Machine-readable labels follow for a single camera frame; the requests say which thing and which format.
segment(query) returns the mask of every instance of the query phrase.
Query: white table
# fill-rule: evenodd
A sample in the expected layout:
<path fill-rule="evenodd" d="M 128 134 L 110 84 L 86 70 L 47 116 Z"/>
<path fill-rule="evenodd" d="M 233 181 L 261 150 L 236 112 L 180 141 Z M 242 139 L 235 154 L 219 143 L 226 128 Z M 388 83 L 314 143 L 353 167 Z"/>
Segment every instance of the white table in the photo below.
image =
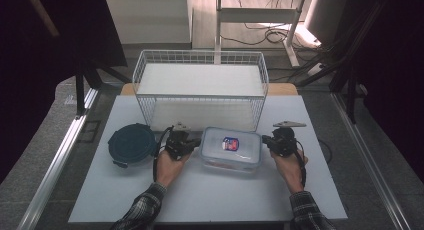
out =
<path fill-rule="evenodd" d="M 347 218 L 301 96 L 268 96 L 257 129 L 271 135 L 273 123 L 290 120 L 309 157 L 306 189 L 329 219 Z M 118 96 L 69 222 L 114 222 L 152 182 L 152 161 L 122 169 L 112 163 L 107 141 L 120 128 L 143 123 L 134 96 Z M 180 177 L 168 189 L 159 223 L 288 221 L 289 191 L 263 145 L 255 174 L 203 166 L 195 150 Z"/>

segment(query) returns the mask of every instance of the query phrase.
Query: plastic food container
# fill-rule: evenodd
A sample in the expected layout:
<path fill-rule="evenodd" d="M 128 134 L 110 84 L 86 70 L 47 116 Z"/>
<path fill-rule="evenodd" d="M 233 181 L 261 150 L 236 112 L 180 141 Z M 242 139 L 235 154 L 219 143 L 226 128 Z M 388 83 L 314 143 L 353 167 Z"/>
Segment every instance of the plastic food container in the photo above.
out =
<path fill-rule="evenodd" d="M 261 164 L 262 138 L 254 132 L 208 127 L 200 156 L 207 166 L 254 172 Z"/>

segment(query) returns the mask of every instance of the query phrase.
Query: round lid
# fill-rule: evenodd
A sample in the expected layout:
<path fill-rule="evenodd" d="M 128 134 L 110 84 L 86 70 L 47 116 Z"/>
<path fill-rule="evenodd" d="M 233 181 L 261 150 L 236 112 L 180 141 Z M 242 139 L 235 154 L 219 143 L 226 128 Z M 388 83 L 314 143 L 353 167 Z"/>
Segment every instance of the round lid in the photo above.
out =
<path fill-rule="evenodd" d="M 156 147 L 155 135 L 150 127 L 139 123 L 116 131 L 108 144 L 112 158 L 123 164 L 143 160 L 152 155 Z"/>

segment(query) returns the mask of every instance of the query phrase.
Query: cable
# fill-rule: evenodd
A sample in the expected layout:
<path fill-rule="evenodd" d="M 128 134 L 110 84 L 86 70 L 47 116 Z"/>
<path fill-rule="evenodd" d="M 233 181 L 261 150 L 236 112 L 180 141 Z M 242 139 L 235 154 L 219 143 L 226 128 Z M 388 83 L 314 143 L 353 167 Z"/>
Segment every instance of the cable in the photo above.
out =
<path fill-rule="evenodd" d="M 225 40 L 229 40 L 229 41 L 238 42 L 238 43 L 241 43 L 241 44 L 246 44 L 246 45 L 258 45 L 258 44 L 260 44 L 260 43 L 262 43 L 266 40 L 266 38 L 264 38 L 261 41 L 256 42 L 256 43 L 247 43 L 247 42 L 243 42 L 243 41 L 240 41 L 240 40 L 237 40 L 237 39 L 234 39 L 234 38 L 226 38 L 226 37 L 223 37 L 222 35 L 221 35 L 221 38 L 225 39 Z"/>
<path fill-rule="evenodd" d="M 286 32 L 283 32 L 283 31 L 285 31 L 285 30 L 274 30 L 274 29 L 270 28 L 265 32 L 265 38 L 270 43 L 280 43 L 280 42 L 282 43 L 287 38 L 286 33 L 288 32 L 288 31 L 286 31 Z M 269 39 L 269 36 L 274 35 L 274 34 L 280 36 L 280 39 L 277 40 L 277 41 L 273 41 L 273 40 Z"/>
<path fill-rule="evenodd" d="M 299 68 L 267 68 L 268 71 L 275 71 L 275 70 L 279 70 L 279 71 L 284 71 L 284 70 L 298 70 Z"/>
<path fill-rule="evenodd" d="M 161 145 L 162 145 L 163 137 L 168 131 L 172 131 L 173 128 L 174 126 L 166 128 L 165 131 L 162 132 L 162 135 L 160 136 L 159 141 L 156 145 L 156 151 L 153 158 L 153 181 L 154 182 L 156 182 L 157 180 L 158 156 L 159 156 L 160 149 L 162 148 Z"/>
<path fill-rule="evenodd" d="M 305 150 L 303 149 L 302 144 L 296 140 L 297 143 L 299 143 L 300 147 L 302 148 L 302 156 L 296 151 L 294 151 L 294 155 L 296 156 L 299 166 L 300 166 L 300 172 L 302 174 L 302 185 L 305 186 L 306 184 L 306 168 L 305 168 Z"/>
<path fill-rule="evenodd" d="M 302 57 L 302 56 L 299 54 L 299 52 L 296 52 L 296 56 L 297 56 L 298 58 L 302 59 L 302 60 L 303 60 L 303 61 L 305 61 L 305 62 L 311 62 L 311 61 L 313 61 L 313 59 L 315 58 L 315 56 L 314 56 L 314 57 L 312 57 L 312 58 L 310 58 L 310 59 L 306 59 L 306 58 Z"/>
<path fill-rule="evenodd" d="M 297 77 L 300 76 L 300 75 L 302 75 L 302 74 L 304 74 L 304 73 L 306 73 L 307 71 L 308 71 L 308 69 L 302 69 L 302 70 L 300 70 L 300 71 L 292 74 L 289 77 L 289 79 L 287 79 L 287 82 L 295 84 Z"/>
<path fill-rule="evenodd" d="M 270 8 L 272 8 L 272 2 L 273 2 L 273 1 L 274 1 L 274 0 L 269 0 L 269 1 L 268 1 L 268 3 L 265 5 L 265 8 L 266 8 L 266 7 L 268 7 L 269 3 L 271 3 L 271 7 L 270 7 Z"/>
<path fill-rule="evenodd" d="M 243 8 L 243 6 L 241 5 L 241 0 L 237 0 L 237 2 L 239 3 L 240 7 Z"/>
<path fill-rule="evenodd" d="M 310 69 L 310 67 L 317 61 L 320 61 L 323 57 L 316 55 L 315 57 L 313 57 L 309 62 L 305 63 L 303 66 L 299 67 L 299 68 L 270 68 L 268 70 L 295 70 L 295 72 L 289 76 L 282 76 L 282 77 L 278 77 L 278 78 L 272 78 L 269 79 L 270 82 L 273 81 L 278 81 L 284 78 L 287 78 L 287 82 L 290 82 L 292 78 L 302 75 L 304 74 L 307 70 Z"/>
<path fill-rule="evenodd" d="M 323 140 L 321 140 L 319 138 L 318 138 L 318 142 L 322 143 L 325 147 L 327 147 L 328 153 L 329 153 L 330 156 L 325 161 L 327 162 L 327 164 L 329 164 L 331 162 L 331 160 L 333 159 L 333 150 L 331 149 L 331 147 L 326 142 L 324 142 Z"/>
<path fill-rule="evenodd" d="M 275 8 L 278 8 L 278 2 L 279 2 L 280 0 L 277 0 L 277 3 L 275 4 Z"/>
<path fill-rule="evenodd" d="M 282 27 L 282 26 L 285 26 L 285 25 L 288 25 L 287 23 L 282 23 L 282 24 L 277 24 L 277 25 L 275 25 L 275 26 L 268 26 L 268 27 L 248 27 L 247 26 L 247 24 L 246 23 L 244 23 L 244 26 L 247 28 L 247 29 L 258 29 L 258 30 L 261 30 L 261 29 L 270 29 L 270 28 L 277 28 L 277 27 Z"/>

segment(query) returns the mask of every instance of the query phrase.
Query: sleeve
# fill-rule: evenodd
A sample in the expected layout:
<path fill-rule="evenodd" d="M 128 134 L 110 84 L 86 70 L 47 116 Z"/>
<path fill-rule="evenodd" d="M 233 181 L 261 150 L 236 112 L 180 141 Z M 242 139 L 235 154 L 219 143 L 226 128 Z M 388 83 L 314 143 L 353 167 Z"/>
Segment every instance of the sleeve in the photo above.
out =
<path fill-rule="evenodd" d="M 290 196 L 296 230 L 336 229 L 321 213 L 310 192 L 298 192 Z"/>
<path fill-rule="evenodd" d="M 146 229 L 159 214 L 165 193 L 166 188 L 162 184 L 152 183 L 145 192 L 134 199 L 130 210 L 116 221 L 111 229 Z"/>

